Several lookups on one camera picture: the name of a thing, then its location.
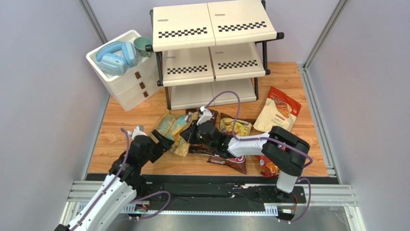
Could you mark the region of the brown Kettle sea salt bag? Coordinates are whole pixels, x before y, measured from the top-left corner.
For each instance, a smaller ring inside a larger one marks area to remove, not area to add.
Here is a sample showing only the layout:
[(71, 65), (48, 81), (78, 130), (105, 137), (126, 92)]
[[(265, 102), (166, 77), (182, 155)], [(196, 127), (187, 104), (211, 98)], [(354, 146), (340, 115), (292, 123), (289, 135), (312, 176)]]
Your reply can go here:
[[(191, 109), (186, 109), (185, 110), (186, 114), (188, 115), (193, 115), (195, 112), (198, 113), (197, 119), (201, 117), (201, 112), (199, 108), (191, 108)], [(212, 114), (212, 118), (209, 120), (212, 125), (216, 125), (216, 120), (218, 118), (218, 111), (215, 110), (210, 110)], [(201, 155), (207, 155), (207, 156), (215, 156), (215, 153), (206, 145), (204, 144), (192, 144), (189, 147), (189, 154), (201, 154)]]

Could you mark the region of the tan teal chips bag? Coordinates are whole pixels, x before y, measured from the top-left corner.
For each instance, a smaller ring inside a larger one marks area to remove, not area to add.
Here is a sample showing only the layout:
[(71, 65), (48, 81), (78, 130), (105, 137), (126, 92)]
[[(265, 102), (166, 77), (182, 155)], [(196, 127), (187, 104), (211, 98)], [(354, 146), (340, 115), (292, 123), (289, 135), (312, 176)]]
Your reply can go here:
[(188, 154), (190, 145), (180, 136), (180, 133), (186, 130), (197, 118), (198, 112), (180, 115), (166, 110), (154, 125), (153, 130), (174, 141), (169, 150), (171, 153), (185, 157)]

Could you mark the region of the Chuba cassava chips bag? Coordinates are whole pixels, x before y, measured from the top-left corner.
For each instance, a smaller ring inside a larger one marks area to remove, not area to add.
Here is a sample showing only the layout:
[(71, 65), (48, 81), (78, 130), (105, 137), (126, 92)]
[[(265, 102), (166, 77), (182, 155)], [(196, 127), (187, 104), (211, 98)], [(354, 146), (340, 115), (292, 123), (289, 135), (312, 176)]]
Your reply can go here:
[[(220, 124), (219, 124), (219, 128), (221, 132), (224, 134), (226, 133), (228, 135), (231, 135), (233, 122), (234, 122), (234, 117), (228, 114), (225, 114), (225, 113), (221, 113), (220, 114)], [(254, 119), (245, 119), (245, 120), (237, 119), (235, 126), (234, 126), (235, 135), (236, 136), (249, 136), (254, 122), (255, 122)], [(224, 158), (221, 158), (215, 155), (215, 156), (209, 157), (207, 162), (212, 163), (212, 164), (225, 165), (242, 174), (245, 174), (245, 175), (247, 174), (245, 156), (224, 159)]]

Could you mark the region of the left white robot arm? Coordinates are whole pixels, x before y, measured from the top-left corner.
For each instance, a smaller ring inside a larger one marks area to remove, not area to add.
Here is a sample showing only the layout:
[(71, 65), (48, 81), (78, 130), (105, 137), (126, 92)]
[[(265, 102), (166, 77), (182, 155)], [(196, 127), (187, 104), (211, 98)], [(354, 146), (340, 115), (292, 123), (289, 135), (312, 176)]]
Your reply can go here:
[(168, 205), (171, 194), (168, 191), (147, 193), (146, 178), (141, 175), (142, 167), (154, 163), (174, 144), (172, 139), (153, 130), (148, 136), (143, 126), (138, 125), (133, 131), (124, 128), (127, 148), (113, 162), (101, 187), (87, 205), (68, 224), (59, 224), (57, 231), (105, 231), (118, 216), (120, 211), (130, 203), (148, 201), (158, 195), (167, 195)]

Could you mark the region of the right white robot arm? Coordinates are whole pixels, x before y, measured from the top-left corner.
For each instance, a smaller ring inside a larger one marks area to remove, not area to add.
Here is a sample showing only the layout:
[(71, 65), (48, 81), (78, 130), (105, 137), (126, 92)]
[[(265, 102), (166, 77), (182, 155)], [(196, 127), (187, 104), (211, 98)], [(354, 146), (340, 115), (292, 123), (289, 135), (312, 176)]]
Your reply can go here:
[(252, 136), (223, 134), (211, 122), (193, 123), (180, 133), (189, 144), (203, 144), (218, 156), (228, 159), (248, 155), (263, 155), (275, 164), (280, 172), (276, 189), (292, 193), (296, 181), (302, 175), (308, 160), (310, 145), (303, 139), (279, 126)]

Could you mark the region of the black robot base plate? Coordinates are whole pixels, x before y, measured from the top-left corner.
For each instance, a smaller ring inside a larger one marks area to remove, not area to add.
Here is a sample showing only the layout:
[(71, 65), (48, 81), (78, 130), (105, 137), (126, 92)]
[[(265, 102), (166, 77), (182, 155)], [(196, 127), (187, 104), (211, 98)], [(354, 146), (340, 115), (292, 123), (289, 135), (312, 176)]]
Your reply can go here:
[(263, 212), (264, 205), (305, 204), (308, 193), (294, 186), (289, 195), (275, 188), (277, 177), (147, 175), (147, 183), (131, 201), (152, 211)]

